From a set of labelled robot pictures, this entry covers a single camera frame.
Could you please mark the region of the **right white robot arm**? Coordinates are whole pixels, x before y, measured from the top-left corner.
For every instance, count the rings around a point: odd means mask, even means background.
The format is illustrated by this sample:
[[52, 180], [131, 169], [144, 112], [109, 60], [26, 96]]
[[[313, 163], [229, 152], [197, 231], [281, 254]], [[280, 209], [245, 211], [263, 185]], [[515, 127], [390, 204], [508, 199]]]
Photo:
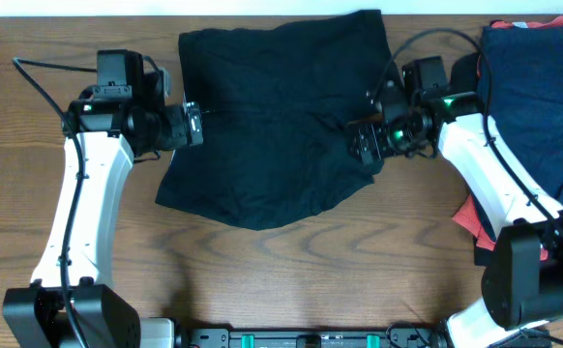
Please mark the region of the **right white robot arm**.
[[379, 93], [378, 121], [350, 124], [349, 154], [365, 165], [392, 157], [440, 156], [485, 212], [493, 250], [481, 298], [429, 333], [417, 347], [548, 347], [545, 324], [563, 318], [563, 206], [527, 173], [473, 92], [449, 83], [440, 57], [402, 69], [402, 84]]

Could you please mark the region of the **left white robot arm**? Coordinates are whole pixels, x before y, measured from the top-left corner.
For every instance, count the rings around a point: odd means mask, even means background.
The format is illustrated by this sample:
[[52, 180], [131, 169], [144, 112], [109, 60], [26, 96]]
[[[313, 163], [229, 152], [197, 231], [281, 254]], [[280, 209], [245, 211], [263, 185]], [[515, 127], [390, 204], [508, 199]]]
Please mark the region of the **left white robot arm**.
[[143, 318], [113, 288], [112, 252], [133, 167], [203, 141], [199, 106], [167, 104], [166, 70], [127, 49], [101, 50], [97, 81], [60, 109], [65, 169], [29, 283], [9, 289], [3, 316], [22, 347], [186, 347], [171, 318]]

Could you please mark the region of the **dark teal black shorts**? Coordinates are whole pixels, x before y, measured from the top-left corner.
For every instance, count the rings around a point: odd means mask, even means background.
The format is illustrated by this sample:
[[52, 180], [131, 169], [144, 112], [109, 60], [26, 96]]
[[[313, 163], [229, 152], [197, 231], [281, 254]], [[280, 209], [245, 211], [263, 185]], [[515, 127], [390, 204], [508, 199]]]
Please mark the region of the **dark teal black shorts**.
[[375, 113], [378, 79], [399, 77], [380, 11], [192, 31], [178, 51], [203, 141], [173, 154], [159, 205], [264, 230], [336, 207], [381, 171], [353, 158], [344, 134]]

